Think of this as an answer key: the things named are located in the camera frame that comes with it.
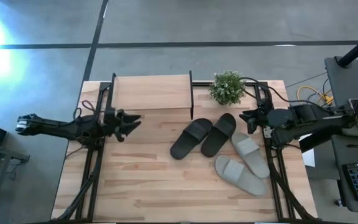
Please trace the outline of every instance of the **black slipper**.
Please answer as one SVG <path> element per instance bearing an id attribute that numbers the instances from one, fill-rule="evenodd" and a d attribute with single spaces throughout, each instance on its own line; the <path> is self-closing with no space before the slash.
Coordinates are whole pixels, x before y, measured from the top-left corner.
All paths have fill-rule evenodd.
<path id="1" fill-rule="evenodd" d="M 224 143 L 236 130 L 236 120 L 233 115 L 225 113 L 214 124 L 208 137 L 201 147 L 201 152 L 206 157 L 213 157 L 222 148 Z"/>
<path id="2" fill-rule="evenodd" d="M 205 118 L 191 122 L 171 147 L 174 159 L 183 159 L 196 145 L 201 143 L 212 128 L 212 122 Z"/>

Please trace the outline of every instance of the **slide sandal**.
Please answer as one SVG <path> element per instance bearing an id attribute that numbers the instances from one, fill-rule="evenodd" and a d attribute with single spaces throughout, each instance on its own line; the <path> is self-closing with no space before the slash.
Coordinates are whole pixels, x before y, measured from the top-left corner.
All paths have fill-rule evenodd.
<path id="1" fill-rule="evenodd" d="M 246 134 L 234 133 L 231 142 L 249 169 L 259 178 L 269 176 L 269 167 L 259 152 L 259 146 Z"/>
<path id="2" fill-rule="evenodd" d="M 215 170 L 223 180 L 252 195 L 261 196 L 267 192 L 263 180 L 251 174 L 241 163 L 227 156 L 216 158 Z"/>
<path id="3" fill-rule="evenodd" d="M 171 147 L 174 159 L 183 159 L 196 145 L 201 143 L 212 129 L 212 122 L 205 118 L 191 122 Z"/>
<path id="4" fill-rule="evenodd" d="M 210 134 L 201 147 L 201 152 L 206 157 L 213 157 L 222 148 L 224 143 L 236 130 L 236 120 L 233 115 L 225 113 L 215 123 Z"/>

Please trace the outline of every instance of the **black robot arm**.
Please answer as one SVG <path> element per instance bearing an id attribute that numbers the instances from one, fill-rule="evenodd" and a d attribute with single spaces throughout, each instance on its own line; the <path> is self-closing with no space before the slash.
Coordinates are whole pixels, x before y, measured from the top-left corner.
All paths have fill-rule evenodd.
<path id="1" fill-rule="evenodd" d="M 122 135 L 129 135 L 140 125 L 137 121 L 140 115 L 129 115 L 124 110 L 105 111 L 104 122 L 99 122 L 98 116 L 79 116 L 67 123 L 43 119 L 36 114 L 20 116 L 17 120 L 16 131 L 23 136 L 48 134 L 68 140 L 77 140 L 85 146 L 89 146 L 97 139 L 114 134 L 119 142 L 124 140 Z"/>
<path id="2" fill-rule="evenodd" d="M 300 141 L 304 151 L 328 141 L 342 128 L 351 128 L 356 120 L 349 105 L 322 108 L 305 104 L 273 109 L 271 97 L 258 102 L 256 110 L 243 111 L 239 116 L 247 123 L 249 134 L 254 133 L 258 126 L 268 127 L 273 148 L 283 148 L 293 139 L 312 134 Z"/>

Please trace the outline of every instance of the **gray floor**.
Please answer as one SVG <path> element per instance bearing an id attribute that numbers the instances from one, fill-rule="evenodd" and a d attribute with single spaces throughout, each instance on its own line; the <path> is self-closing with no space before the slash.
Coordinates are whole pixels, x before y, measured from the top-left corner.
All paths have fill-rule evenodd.
<path id="1" fill-rule="evenodd" d="M 91 43 L 102 0 L 0 0 L 0 44 Z M 110 0 L 100 43 L 184 41 L 358 40 L 358 1 L 353 0 Z M 238 70 L 259 80 L 291 85 L 325 72 L 324 58 L 353 46 L 205 47 L 99 49 L 90 80 L 118 75 L 178 74 L 193 79 Z M 0 50 L 0 127 L 7 144 L 31 155 L 6 179 L 0 194 L 0 223 L 49 219 L 67 141 L 14 133 L 20 115 L 68 121 L 75 109 L 89 49 Z M 320 88 L 326 75 L 287 88 L 290 99 L 302 85 Z M 310 179 L 323 220 L 358 223 L 358 213 L 338 208 L 336 183 Z"/>

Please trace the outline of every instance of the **potted plant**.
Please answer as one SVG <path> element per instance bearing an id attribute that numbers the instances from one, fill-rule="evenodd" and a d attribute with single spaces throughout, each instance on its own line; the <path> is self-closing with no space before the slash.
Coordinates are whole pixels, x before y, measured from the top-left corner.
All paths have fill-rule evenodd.
<path id="1" fill-rule="evenodd" d="M 237 71 L 225 71 L 215 73 L 215 82 L 209 87 L 209 95 L 220 105 L 232 105 L 240 103 L 244 96 L 240 73 Z"/>

